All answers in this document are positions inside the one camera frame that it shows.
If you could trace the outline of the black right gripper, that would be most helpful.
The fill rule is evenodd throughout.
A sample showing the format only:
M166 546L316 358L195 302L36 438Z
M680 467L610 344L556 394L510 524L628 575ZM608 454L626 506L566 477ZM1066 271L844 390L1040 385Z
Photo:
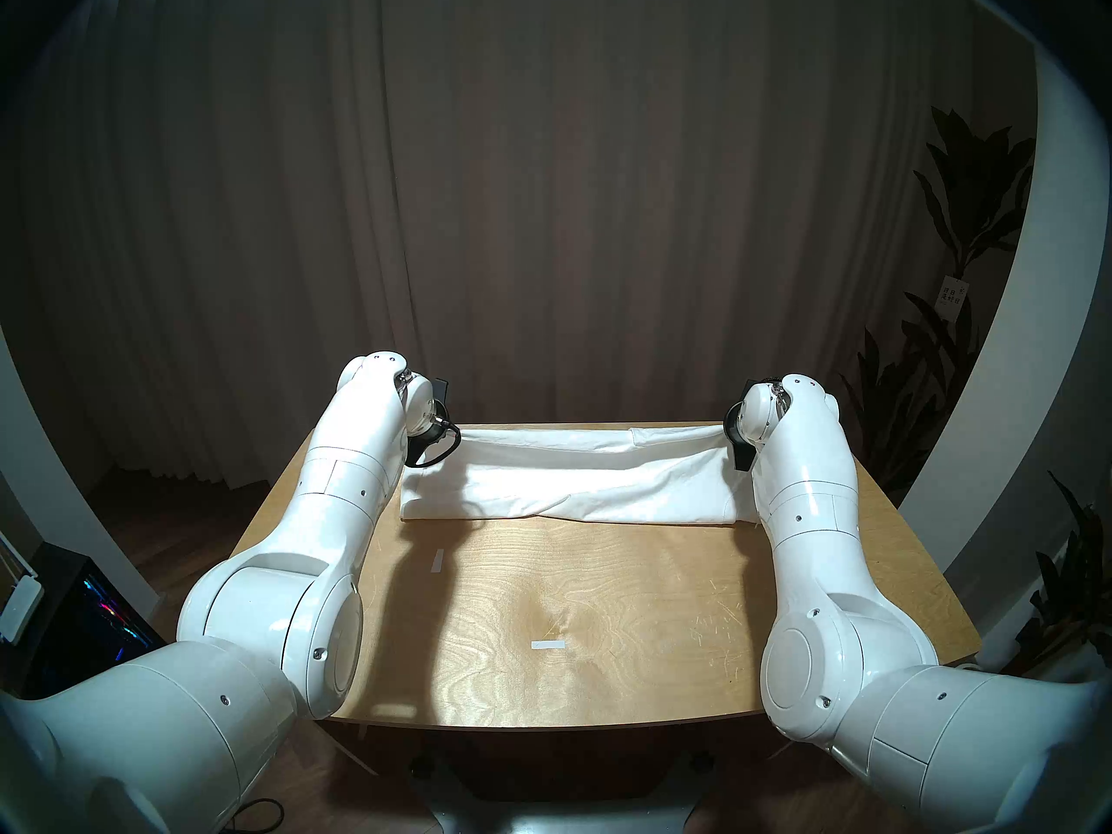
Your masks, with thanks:
M731 448L733 448L734 467L737 471L751 471L756 458L756 447L744 438L741 433L741 415L744 403L731 406L723 420L723 430Z

